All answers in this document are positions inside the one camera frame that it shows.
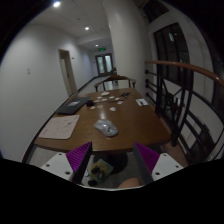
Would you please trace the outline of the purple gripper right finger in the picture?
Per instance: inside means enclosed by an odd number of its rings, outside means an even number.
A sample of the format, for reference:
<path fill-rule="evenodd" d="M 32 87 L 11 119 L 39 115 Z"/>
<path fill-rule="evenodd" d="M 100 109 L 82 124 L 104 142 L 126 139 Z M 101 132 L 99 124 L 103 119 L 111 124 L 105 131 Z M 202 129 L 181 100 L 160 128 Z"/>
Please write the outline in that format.
<path fill-rule="evenodd" d="M 169 154 L 159 154 L 140 143 L 134 144 L 133 153 L 145 185 L 183 169 Z"/>

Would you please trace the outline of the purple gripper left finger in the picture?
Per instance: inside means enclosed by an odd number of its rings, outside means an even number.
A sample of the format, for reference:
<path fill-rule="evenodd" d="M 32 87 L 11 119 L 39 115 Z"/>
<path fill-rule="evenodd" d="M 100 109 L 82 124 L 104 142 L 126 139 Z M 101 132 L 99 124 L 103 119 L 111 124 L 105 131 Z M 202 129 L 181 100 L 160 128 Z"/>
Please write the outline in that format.
<path fill-rule="evenodd" d="M 88 142 L 68 153 L 57 153 L 42 166 L 42 169 L 65 180 L 80 184 L 91 154 L 92 143 Z"/>

